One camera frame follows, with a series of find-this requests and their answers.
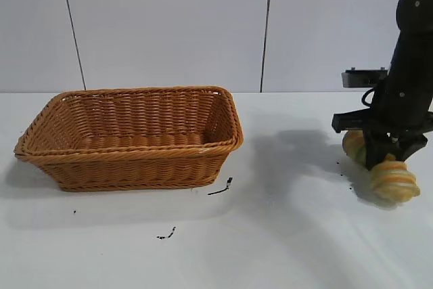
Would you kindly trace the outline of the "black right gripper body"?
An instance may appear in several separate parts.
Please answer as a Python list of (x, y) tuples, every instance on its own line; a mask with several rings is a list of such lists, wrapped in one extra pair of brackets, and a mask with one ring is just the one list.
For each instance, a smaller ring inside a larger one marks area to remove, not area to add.
[(432, 130), (432, 115), (428, 112), (432, 101), (432, 79), (410, 78), (405, 81), (389, 81), (378, 78), (344, 78), (346, 88), (370, 89), (373, 93), (365, 109), (335, 113), (332, 128), (342, 131), (374, 131), (391, 137), (415, 137)]

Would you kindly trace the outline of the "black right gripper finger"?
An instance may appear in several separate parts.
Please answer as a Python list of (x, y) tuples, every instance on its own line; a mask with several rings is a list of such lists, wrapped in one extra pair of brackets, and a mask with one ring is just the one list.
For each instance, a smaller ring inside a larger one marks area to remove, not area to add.
[(401, 137), (396, 143), (396, 159), (398, 161), (406, 161), (414, 153), (423, 149), (427, 145), (427, 142), (426, 137)]
[(363, 138), (366, 149), (365, 166), (367, 170), (371, 170), (375, 165), (383, 162), (390, 152), (390, 139), (387, 133), (374, 131), (364, 131)]

